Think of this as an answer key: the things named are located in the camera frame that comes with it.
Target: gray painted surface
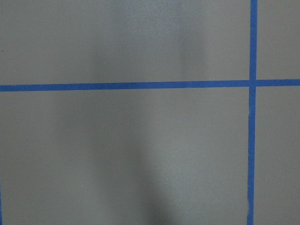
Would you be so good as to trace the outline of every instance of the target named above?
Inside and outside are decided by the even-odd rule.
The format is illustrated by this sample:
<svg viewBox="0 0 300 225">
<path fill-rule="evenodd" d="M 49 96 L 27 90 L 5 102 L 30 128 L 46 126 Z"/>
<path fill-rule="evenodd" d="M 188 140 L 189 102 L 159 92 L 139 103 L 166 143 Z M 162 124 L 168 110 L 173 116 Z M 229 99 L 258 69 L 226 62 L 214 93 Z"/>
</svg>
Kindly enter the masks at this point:
<svg viewBox="0 0 300 225">
<path fill-rule="evenodd" d="M 249 0 L 0 0 L 1 84 L 248 79 Z M 299 79 L 296 0 L 258 79 Z M 298 225 L 300 87 L 257 88 L 255 225 Z M 248 89 L 0 94 L 5 225 L 245 225 Z"/>
<path fill-rule="evenodd" d="M 258 88 L 255 224 L 300 224 L 300 87 Z"/>
<path fill-rule="evenodd" d="M 1 95 L 4 224 L 246 224 L 247 88 Z"/>
<path fill-rule="evenodd" d="M 299 79 L 300 1 L 260 0 L 258 79 Z"/>
<path fill-rule="evenodd" d="M 2 84 L 243 80 L 248 0 L 1 0 Z"/>
</svg>

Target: vertical blue tape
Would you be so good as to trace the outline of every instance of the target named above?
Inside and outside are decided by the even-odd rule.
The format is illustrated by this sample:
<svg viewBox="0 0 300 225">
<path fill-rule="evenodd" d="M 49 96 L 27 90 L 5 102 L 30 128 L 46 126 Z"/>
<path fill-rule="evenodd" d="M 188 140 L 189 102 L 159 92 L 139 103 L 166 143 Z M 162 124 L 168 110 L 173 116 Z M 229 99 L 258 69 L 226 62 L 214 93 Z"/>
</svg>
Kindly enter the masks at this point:
<svg viewBox="0 0 300 225">
<path fill-rule="evenodd" d="M 248 216 L 247 225 L 254 220 L 255 178 L 255 107 L 256 107 L 256 54 L 257 54 L 257 1 L 251 0 L 250 12 L 250 68 L 249 68 L 249 124 L 248 124 Z"/>
</svg>

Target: blue painter's tape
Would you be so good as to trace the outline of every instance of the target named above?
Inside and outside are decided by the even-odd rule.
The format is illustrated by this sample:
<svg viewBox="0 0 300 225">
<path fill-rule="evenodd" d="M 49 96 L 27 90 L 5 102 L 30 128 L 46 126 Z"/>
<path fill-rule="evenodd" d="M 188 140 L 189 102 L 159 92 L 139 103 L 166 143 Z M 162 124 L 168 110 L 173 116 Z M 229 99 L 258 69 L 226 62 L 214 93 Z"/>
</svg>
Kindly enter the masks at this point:
<svg viewBox="0 0 300 225">
<path fill-rule="evenodd" d="M 257 87 L 300 86 L 300 79 L 256 80 Z"/>
<path fill-rule="evenodd" d="M 257 56 L 257 0 L 251 0 L 250 12 L 250 67 L 249 67 L 249 124 L 248 124 L 248 216 L 247 225 L 254 220 L 255 178 L 255 107 L 256 107 L 256 56 Z"/>
<path fill-rule="evenodd" d="M 50 91 L 50 90 L 123 90 L 170 88 L 222 88 L 249 87 L 249 81 L 183 81 L 183 82 L 126 82 L 126 83 L 69 83 L 0 85 L 0 91 Z"/>
</svg>

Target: horizontal blue tape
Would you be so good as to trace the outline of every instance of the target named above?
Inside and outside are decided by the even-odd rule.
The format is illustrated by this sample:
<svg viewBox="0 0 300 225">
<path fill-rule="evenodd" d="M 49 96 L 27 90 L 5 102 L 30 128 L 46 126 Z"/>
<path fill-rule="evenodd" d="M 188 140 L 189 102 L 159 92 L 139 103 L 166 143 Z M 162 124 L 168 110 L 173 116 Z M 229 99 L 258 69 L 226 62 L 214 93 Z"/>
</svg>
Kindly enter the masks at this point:
<svg viewBox="0 0 300 225">
<path fill-rule="evenodd" d="M 300 86 L 300 79 L 256 80 L 257 87 Z"/>
<path fill-rule="evenodd" d="M 20 84 L 0 85 L 0 91 L 48 90 L 122 90 L 170 88 L 221 88 L 248 87 L 249 81 L 182 81 L 182 82 L 125 82 L 125 83 L 69 83 L 69 84 Z"/>
</svg>

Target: blue tape line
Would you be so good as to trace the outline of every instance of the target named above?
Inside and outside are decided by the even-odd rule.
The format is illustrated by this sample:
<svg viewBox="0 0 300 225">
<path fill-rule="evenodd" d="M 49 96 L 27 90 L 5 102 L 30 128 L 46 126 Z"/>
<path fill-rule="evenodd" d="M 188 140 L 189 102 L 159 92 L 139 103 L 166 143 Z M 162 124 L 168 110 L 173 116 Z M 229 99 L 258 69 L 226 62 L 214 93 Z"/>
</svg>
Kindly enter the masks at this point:
<svg viewBox="0 0 300 225">
<path fill-rule="evenodd" d="M 248 216 L 247 225 L 254 219 L 255 176 L 255 106 L 256 106 L 257 0 L 251 0 L 250 67 L 249 67 L 249 124 L 248 124 Z"/>
<path fill-rule="evenodd" d="M 122 90 L 170 88 L 221 88 L 248 87 L 249 81 L 183 81 L 183 82 L 127 82 L 127 83 L 69 83 L 69 84 L 20 84 L 0 85 L 0 91 L 49 91 L 49 90 Z"/>
<path fill-rule="evenodd" d="M 300 86 L 300 79 L 256 80 L 257 87 Z"/>
</svg>

